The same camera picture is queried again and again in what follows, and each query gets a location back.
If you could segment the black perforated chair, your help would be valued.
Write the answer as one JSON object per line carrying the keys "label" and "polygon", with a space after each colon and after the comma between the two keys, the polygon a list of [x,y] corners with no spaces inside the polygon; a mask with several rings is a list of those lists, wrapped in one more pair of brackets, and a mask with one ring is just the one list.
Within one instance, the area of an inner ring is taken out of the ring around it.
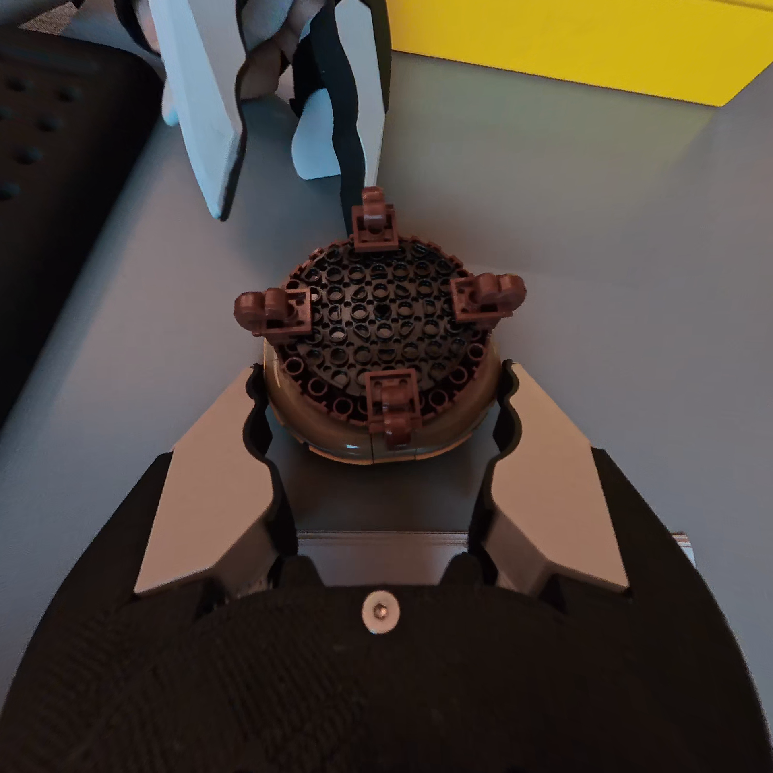
{"label": "black perforated chair", "polygon": [[1,30],[1,421],[159,116],[161,83],[105,45]]}

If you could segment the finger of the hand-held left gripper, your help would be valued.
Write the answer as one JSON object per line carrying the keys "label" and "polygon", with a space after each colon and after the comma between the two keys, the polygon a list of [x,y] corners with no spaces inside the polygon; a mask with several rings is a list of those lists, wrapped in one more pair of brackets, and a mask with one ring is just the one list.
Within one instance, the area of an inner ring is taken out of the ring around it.
{"label": "finger of the hand-held left gripper", "polygon": [[235,1],[150,1],[188,158],[210,214],[229,217],[244,159],[237,87],[246,61]]}
{"label": "finger of the hand-held left gripper", "polygon": [[292,157],[303,179],[341,176],[346,233],[362,189],[375,186],[391,84],[384,1],[321,2],[292,59],[298,116]]}

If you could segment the yellow box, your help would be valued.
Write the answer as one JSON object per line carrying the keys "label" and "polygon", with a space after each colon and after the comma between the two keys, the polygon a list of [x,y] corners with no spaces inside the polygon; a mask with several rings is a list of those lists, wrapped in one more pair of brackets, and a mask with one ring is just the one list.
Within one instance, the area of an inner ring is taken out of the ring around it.
{"label": "yellow box", "polygon": [[396,51],[721,107],[772,61],[772,2],[388,1]]}

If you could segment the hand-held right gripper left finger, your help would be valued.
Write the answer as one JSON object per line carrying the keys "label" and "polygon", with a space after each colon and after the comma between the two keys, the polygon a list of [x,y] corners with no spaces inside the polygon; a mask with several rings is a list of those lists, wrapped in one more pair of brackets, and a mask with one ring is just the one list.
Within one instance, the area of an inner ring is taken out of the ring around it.
{"label": "hand-held right gripper left finger", "polygon": [[213,578],[238,597],[298,552],[285,488],[266,458],[263,367],[242,371],[176,443],[134,593]]}

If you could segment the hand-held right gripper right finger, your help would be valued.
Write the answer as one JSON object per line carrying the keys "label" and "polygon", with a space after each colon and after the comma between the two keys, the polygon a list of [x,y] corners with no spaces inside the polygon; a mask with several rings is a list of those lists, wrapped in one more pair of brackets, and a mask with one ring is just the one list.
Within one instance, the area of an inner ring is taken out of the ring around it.
{"label": "hand-held right gripper right finger", "polygon": [[520,364],[503,364],[500,387],[500,452],[486,470],[470,547],[510,591],[536,597],[553,575],[626,591],[590,441]]}

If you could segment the tan and brown brick model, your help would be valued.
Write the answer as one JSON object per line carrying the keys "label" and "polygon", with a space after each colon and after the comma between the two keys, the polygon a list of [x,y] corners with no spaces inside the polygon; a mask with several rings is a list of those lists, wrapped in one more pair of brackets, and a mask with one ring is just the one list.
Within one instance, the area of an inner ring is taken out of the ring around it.
{"label": "tan and brown brick model", "polygon": [[353,234],[317,249],[284,285],[245,292],[237,323],[265,341],[277,419],[314,453],[353,465],[428,459],[466,442],[498,389],[493,329],[523,304],[520,276],[468,271],[398,234],[380,187]]}

